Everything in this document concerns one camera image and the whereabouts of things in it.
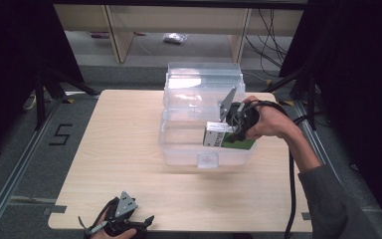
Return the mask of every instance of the sleeve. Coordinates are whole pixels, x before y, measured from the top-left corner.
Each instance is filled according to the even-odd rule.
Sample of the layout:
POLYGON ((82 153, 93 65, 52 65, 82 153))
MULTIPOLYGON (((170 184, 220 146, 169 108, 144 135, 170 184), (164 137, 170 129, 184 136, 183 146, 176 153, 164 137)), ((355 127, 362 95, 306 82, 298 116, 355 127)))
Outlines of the sleeve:
POLYGON ((347 195, 329 165, 298 176, 311 215, 312 238, 379 238, 371 222, 347 195))

